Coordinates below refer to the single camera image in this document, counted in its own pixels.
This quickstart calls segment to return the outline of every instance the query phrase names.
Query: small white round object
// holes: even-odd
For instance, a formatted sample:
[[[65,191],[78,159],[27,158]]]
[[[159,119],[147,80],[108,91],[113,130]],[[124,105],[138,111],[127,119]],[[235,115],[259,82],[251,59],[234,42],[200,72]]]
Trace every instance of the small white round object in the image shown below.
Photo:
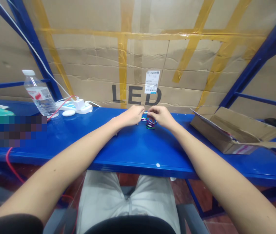
[[[75,115],[75,111],[74,111],[74,110],[64,111],[64,112],[62,113],[62,115],[63,115],[64,117],[69,117],[69,116]]]

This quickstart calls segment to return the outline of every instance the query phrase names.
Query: barcode label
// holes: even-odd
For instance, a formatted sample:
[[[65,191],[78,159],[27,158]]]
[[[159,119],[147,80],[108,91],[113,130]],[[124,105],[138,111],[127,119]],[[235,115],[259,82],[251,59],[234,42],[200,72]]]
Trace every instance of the barcode label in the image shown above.
[[[160,78],[160,71],[147,71],[147,74],[145,77],[144,93],[147,93],[147,94],[156,93],[159,78]]]
[[[41,89],[40,91],[41,91],[42,99],[48,99],[51,97],[48,88]]]

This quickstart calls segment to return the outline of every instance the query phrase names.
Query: open cardboard box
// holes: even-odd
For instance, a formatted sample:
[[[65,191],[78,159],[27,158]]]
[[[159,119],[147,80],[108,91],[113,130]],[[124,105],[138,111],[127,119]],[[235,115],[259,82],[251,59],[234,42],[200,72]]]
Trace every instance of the open cardboard box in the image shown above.
[[[224,154],[250,154],[276,148],[276,127],[218,106],[201,106],[191,125]]]

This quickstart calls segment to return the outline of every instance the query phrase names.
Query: tiled floor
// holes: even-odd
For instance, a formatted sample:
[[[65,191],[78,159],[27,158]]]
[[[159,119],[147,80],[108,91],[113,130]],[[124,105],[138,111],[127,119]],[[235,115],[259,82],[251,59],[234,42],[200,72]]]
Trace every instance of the tiled floor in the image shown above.
[[[38,170],[39,166],[29,166],[23,164],[15,164],[16,170],[24,175],[25,177],[31,176],[36,170]],[[79,176],[74,183],[72,183],[69,188],[66,190],[66,195],[70,195],[74,197],[73,206],[77,206],[81,190],[82,183],[84,179],[85,173]],[[117,173],[119,177],[119,182],[121,186],[135,186],[138,180],[139,175],[136,174],[124,174]],[[206,188],[204,183],[199,180],[189,180],[190,184],[202,206],[203,211],[210,210],[212,204],[212,194]],[[20,184],[16,182],[11,182],[7,180],[5,177],[0,176],[0,186],[4,187],[8,190],[15,191]],[[192,196],[188,190],[187,184],[184,179],[176,179],[175,181],[171,181],[171,186],[174,191],[176,204],[187,204],[194,203]],[[257,187],[259,190],[264,190],[264,187]],[[71,202],[69,198],[63,198],[63,201]],[[211,218],[204,220],[206,227],[208,228],[210,234],[236,234],[238,233],[232,224],[230,218],[227,215]]]

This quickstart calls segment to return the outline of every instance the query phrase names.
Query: hand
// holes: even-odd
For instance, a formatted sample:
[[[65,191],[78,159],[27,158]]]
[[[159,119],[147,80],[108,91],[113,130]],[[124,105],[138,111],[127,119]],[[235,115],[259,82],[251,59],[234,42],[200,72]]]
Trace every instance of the hand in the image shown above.
[[[153,121],[155,119],[160,125],[167,129],[170,129],[177,124],[176,120],[172,117],[166,107],[152,106],[148,112],[149,118],[151,118]]]
[[[127,111],[116,117],[122,127],[132,126],[141,121],[144,106],[131,106]]]

